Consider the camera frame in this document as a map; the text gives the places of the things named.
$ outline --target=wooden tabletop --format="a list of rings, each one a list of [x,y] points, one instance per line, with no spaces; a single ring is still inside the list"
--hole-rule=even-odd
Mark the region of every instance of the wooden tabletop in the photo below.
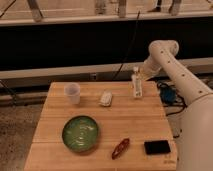
[[[143,82],[143,98],[135,100],[131,82],[83,82],[79,105],[64,95],[65,82],[52,83],[43,107],[25,171],[175,171],[177,150],[154,82]],[[113,94],[111,107],[101,107],[104,90]],[[65,123],[88,115],[100,127],[98,147],[88,155],[70,151],[62,142]],[[124,138],[129,149],[116,160],[111,154]],[[143,143],[166,139],[171,153],[146,155]]]

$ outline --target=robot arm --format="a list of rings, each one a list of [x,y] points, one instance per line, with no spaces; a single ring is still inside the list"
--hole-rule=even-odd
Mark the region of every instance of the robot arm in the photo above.
[[[179,63],[174,56],[179,46],[176,41],[157,40],[150,44],[150,56],[141,68],[142,79],[156,75],[161,67],[176,85],[187,104],[212,93],[212,90]]]
[[[181,116],[177,171],[212,171],[213,91],[174,58],[178,49],[176,41],[152,42],[142,79],[155,76],[162,67],[188,104]]]

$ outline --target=black phone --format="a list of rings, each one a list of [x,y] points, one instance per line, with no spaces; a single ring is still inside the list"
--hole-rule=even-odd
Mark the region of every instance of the black phone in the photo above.
[[[170,147],[167,140],[145,141],[144,147],[146,154],[166,154],[170,153]]]

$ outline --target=clear plastic cup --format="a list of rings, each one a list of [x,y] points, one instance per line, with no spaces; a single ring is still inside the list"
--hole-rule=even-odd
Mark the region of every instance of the clear plastic cup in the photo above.
[[[64,86],[64,94],[67,96],[72,104],[79,104],[80,102],[80,85],[78,83],[68,83]]]

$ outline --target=green bowl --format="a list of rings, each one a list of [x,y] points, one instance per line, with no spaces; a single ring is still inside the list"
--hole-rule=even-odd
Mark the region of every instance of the green bowl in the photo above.
[[[99,128],[89,116],[77,116],[64,126],[62,139],[64,144],[74,152],[84,152],[95,146]]]

